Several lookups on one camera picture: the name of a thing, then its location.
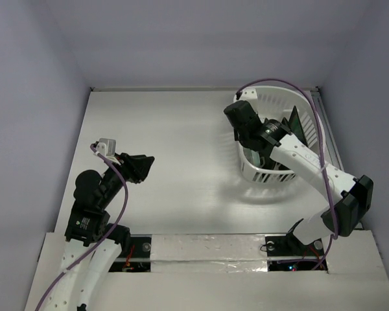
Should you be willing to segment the light green speckled plate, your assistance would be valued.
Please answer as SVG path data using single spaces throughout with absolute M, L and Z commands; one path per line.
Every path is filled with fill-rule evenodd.
M 266 157 L 260 153 L 251 149 L 244 150 L 246 159 L 255 167 L 269 169 L 270 163 L 267 163 Z

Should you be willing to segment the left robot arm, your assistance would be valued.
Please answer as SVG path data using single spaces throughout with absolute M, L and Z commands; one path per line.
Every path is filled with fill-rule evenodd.
M 127 184 L 143 182 L 155 161 L 153 156 L 114 154 L 105 173 L 85 170 L 75 180 L 74 203 L 65 230 L 63 274 L 59 287 L 67 310 L 90 310 L 105 276 L 119 257 L 129 259 L 136 245 L 130 228 L 110 222 L 107 207 Z

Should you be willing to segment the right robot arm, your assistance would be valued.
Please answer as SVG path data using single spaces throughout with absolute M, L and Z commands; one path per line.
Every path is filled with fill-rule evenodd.
M 293 255 L 301 255 L 310 244 L 327 236 L 348 237 L 369 211 L 373 181 L 341 171 L 307 145 L 296 108 L 289 118 L 261 120 L 245 100 L 224 109 L 236 141 L 279 163 L 306 181 L 327 201 L 328 206 L 309 218 L 298 220 L 282 241 Z

